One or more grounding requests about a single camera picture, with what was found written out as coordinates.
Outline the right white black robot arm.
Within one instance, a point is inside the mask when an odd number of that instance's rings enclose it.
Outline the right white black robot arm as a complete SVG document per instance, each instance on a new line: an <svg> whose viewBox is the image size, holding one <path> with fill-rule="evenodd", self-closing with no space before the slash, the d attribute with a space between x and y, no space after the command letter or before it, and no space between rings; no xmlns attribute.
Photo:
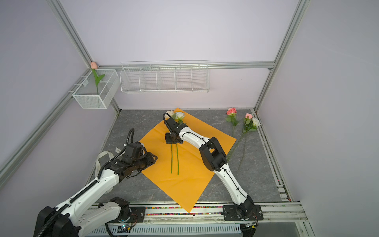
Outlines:
<svg viewBox="0 0 379 237"><path fill-rule="evenodd" d="M206 168L214 172L227 189L236 209L236 217L241 220L258 218L256 214L258 208L234 177L227 162L227 155L217 138L207 138L191 129L185 129L179 133L167 132L165 140L168 144L188 142L198 148Z"/></svg>

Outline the light pink rose fake flower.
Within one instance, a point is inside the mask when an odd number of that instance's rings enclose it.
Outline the light pink rose fake flower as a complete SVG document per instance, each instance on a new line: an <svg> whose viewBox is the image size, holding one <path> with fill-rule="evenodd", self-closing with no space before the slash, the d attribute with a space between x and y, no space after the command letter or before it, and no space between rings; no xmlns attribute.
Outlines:
<svg viewBox="0 0 379 237"><path fill-rule="evenodd" d="M233 130L234 130L234 128L239 123L239 121L236 119L236 113L232 113L232 112L230 112L230 113L227 114L226 121L230 122L232 124ZM243 130L242 130L241 137L236 141L236 143L233 145L233 147L229 151L229 153L227 155L227 161L231 160L231 158L232 158L232 156L234 154L234 151L237 148L237 146L239 145L239 143L240 143L241 139L243 138L243 136L247 132L256 131L259 126L260 126L259 120L256 121L256 119L253 117L252 114L247 113L245 115L245 117L243 118Z"/></svg>

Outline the dark pink rose fake flower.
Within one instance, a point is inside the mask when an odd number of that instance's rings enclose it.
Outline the dark pink rose fake flower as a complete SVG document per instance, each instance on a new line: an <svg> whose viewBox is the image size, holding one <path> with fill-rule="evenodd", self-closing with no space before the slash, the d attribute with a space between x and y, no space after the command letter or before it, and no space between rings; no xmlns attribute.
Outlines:
<svg viewBox="0 0 379 237"><path fill-rule="evenodd" d="M239 121L236 118L237 110L236 108L229 108L226 112L226 122L229 122L232 125L232 137L235 135L235 128L238 125Z"/></svg>

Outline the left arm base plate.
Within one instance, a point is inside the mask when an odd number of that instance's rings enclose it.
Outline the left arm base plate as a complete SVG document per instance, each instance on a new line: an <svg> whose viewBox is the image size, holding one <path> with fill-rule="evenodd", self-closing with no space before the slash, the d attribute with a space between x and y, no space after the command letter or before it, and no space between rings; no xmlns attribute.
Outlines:
<svg viewBox="0 0 379 237"><path fill-rule="evenodd" d="M145 218L145 206L123 207L117 219L120 223L142 223Z"/></svg>

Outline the cream rose fake flower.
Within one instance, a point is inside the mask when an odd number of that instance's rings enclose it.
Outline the cream rose fake flower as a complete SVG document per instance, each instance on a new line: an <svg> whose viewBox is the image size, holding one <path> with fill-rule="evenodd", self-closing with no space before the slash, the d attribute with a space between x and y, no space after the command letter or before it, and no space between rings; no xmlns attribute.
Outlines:
<svg viewBox="0 0 379 237"><path fill-rule="evenodd" d="M174 115L174 111L171 110L171 111L167 111L166 112L169 116L173 116ZM171 145L171 173L173 172L173 147Z"/></svg>

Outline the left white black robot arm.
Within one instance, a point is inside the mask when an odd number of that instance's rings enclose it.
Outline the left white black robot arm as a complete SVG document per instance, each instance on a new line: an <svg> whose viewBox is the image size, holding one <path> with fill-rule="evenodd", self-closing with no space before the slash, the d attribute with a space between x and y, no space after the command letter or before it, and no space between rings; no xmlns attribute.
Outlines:
<svg viewBox="0 0 379 237"><path fill-rule="evenodd" d="M147 152L131 164L124 159L112 159L102 166L95 179L75 195L56 207L45 207L37 217L35 237L84 237L109 222L138 222L138 215L132 212L129 202L114 197L96 210L86 211L106 192L124 178L130 178L133 171L142 170L155 164L157 156Z"/></svg>

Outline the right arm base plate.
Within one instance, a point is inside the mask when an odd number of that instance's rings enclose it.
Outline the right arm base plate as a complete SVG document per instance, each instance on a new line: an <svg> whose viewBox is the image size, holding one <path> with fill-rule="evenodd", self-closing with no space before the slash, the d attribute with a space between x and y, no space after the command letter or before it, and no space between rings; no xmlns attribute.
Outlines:
<svg viewBox="0 0 379 237"><path fill-rule="evenodd" d="M263 211L260 205L254 205L247 210L242 210L237 205L223 205L223 212L225 221L262 221Z"/></svg>

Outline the orange wrapping paper sheet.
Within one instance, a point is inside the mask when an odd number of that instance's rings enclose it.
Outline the orange wrapping paper sheet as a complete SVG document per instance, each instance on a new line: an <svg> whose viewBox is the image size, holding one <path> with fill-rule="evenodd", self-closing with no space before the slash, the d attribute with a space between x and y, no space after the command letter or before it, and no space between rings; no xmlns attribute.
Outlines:
<svg viewBox="0 0 379 237"><path fill-rule="evenodd" d="M168 131L163 111L142 111L136 119L136 137L158 156L156 164L137 178L138 201L175 201L190 210L198 201L232 201L219 177L209 171L199 150L188 142L165 144Z"/></svg>

